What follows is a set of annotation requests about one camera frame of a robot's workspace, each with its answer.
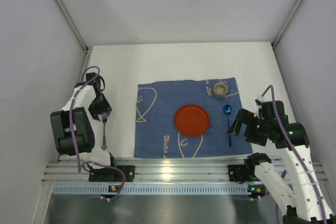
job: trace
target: small bowl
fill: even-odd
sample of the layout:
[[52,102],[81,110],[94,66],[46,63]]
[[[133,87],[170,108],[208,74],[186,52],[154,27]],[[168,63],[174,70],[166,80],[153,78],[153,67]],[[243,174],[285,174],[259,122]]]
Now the small bowl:
[[228,90],[229,90],[228,86],[222,82],[219,82],[214,85],[214,94],[219,98],[225,97]]

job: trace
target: red plate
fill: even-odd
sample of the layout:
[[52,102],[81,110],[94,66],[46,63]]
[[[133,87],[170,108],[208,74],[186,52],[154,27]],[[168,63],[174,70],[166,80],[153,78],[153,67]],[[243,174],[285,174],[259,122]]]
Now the red plate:
[[210,117],[201,106],[188,104],[176,112],[174,123],[181,134],[196,137],[207,131],[210,125]]

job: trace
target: metal frame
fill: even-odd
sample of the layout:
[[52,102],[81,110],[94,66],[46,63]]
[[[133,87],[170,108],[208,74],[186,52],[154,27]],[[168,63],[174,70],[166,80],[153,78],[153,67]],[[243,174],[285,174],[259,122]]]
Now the metal frame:
[[[230,188],[237,188],[235,182],[229,181],[228,165],[243,164],[244,157],[212,157],[212,158],[177,158],[177,159],[142,159],[142,158],[117,158],[120,165],[135,165],[135,177],[131,183],[126,183],[126,188],[130,194],[134,194],[135,188],[139,189],[138,194],[157,195],[157,194],[248,194],[244,191],[247,185],[258,185],[261,182],[246,182],[237,191],[233,192]],[[285,164],[280,157],[273,157],[272,163],[276,172],[281,174],[285,169]],[[317,178],[320,182],[322,191],[330,206],[335,209],[334,198],[327,177],[324,173],[322,164],[313,163]],[[88,182],[89,173],[77,172],[77,162],[74,158],[61,156],[57,164],[48,164],[43,176],[42,188],[39,202],[36,207],[31,223],[40,224],[46,216],[50,197],[54,188],[70,188],[69,194],[81,190],[84,187],[101,188],[111,185],[111,183],[90,183]],[[148,188],[160,188],[160,191],[149,191]],[[165,188],[175,188],[175,191],[165,191]],[[216,188],[228,188],[220,191]]]
[[[277,54],[277,46],[281,41],[283,35],[290,26],[295,14],[300,8],[304,0],[296,0],[291,12],[288,14],[281,30],[276,36],[276,39],[272,43],[272,48],[278,67],[284,81],[286,91],[289,95],[289,100],[294,111],[296,120],[299,121],[297,109],[293,101],[293,97],[288,85],[288,80],[283,71],[281,65],[281,59]],[[78,43],[85,52],[83,62],[81,65],[81,72],[87,68],[90,56],[92,53],[92,47],[88,48],[83,40],[80,32],[78,31],[75,22],[72,20],[66,6],[62,0],[55,0],[61,13],[63,14],[67,24],[74,33]],[[139,159],[139,158],[121,158],[117,162],[119,164],[132,164],[136,166],[135,180],[127,185],[148,185],[148,186],[165,186],[165,185],[227,185],[232,186],[233,183],[228,179],[227,165],[242,164],[244,157],[220,157],[220,158],[194,158],[194,159]],[[281,173],[285,169],[285,165],[279,157],[272,159],[277,172]],[[320,182],[324,195],[328,199],[331,207],[335,210],[335,200],[331,192],[331,188],[328,184],[327,177],[324,173],[323,167],[320,163],[314,163],[316,169],[316,175]],[[31,223],[44,223],[44,219],[49,206],[50,197],[53,193],[53,189],[57,185],[64,183],[75,184],[78,186],[87,185],[89,174],[83,172],[77,173],[76,162],[73,159],[65,159],[64,157],[58,157],[56,164],[49,164],[46,167],[46,172],[43,177],[42,186],[38,198],[38,204],[34,211],[34,215]],[[99,186],[104,186],[107,183],[99,183]]]
[[303,3],[304,0],[296,0],[292,10],[290,11],[290,13],[288,14],[284,24],[282,25],[278,35],[276,36],[274,42],[272,43],[272,46],[274,48],[277,47],[277,45],[279,44],[281,38],[283,37],[283,35],[285,34],[286,30],[288,29],[288,27],[290,26],[290,23],[292,22],[295,14],[297,13],[297,11],[299,10],[301,4]]
[[289,102],[290,102],[290,105],[293,109],[295,120],[297,122],[300,121],[299,113],[298,113],[297,107],[295,105],[295,101],[294,101],[292,92],[289,88],[290,87],[289,86],[289,81],[287,80],[287,77],[285,75],[284,68],[283,68],[282,63],[281,63],[281,58],[279,58],[279,55],[278,55],[277,46],[279,45],[279,43],[280,43],[282,37],[284,36],[284,34],[286,33],[286,31],[288,30],[291,22],[293,21],[293,18],[295,17],[295,14],[298,12],[298,10],[300,9],[303,2],[304,2],[304,0],[296,0],[292,10],[288,14],[285,22],[283,23],[279,33],[276,36],[275,40],[271,43],[272,44],[272,49],[273,49],[273,52],[274,52],[274,55],[275,55],[275,58],[276,58],[276,61],[277,61],[277,64],[278,64],[278,68],[280,70],[282,80],[285,84],[285,89],[286,89],[286,92],[287,92],[287,95],[288,95],[288,98],[289,98]]
[[82,49],[84,50],[84,52],[86,52],[88,50],[88,47],[85,43],[85,41],[83,40],[83,37],[81,36],[81,34],[79,33],[75,22],[72,20],[67,8],[65,7],[64,3],[62,0],[55,0],[55,3],[57,4],[59,10],[61,11],[61,13],[63,14],[67,24],[69,25],[71,31],[73,32],[73,34],[75,35],[79,45],[82,47]]

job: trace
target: blue towel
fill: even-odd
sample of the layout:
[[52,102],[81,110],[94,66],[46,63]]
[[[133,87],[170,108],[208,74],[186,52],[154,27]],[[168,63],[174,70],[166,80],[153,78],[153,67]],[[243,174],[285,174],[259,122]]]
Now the blue towel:
[[[224,98],[213,94],[214,85],[220,81],[228,85]],[[210,116],[210,126],[202,136],[186,137],[174,125],[176,111],[187,104],[203,107]],[[235,78],[138,85],[134,157],[187,158],[251,153],[251,144],[243,136],[231,136],[232,147],[229,147],[228,122],[223,112],[227,104],[232,107],[229,118],[232,124],[242,107]]]

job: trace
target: black bracket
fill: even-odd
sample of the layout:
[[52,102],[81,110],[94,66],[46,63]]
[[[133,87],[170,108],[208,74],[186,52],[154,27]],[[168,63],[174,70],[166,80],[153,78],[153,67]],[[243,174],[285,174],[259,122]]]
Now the black bracket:
[[[126,181],[132,182],[135,175],[134,165],[118,165],[118,169],[122,170],[125,174]],[[122,176],[116,170],[110,168],[92,169],[89,176],[90,182],[121,182]]]
[[231,182],[242,184],[244,182],[259,181],[256,176],[251,175],[245,165],[228,165],[227,168]]

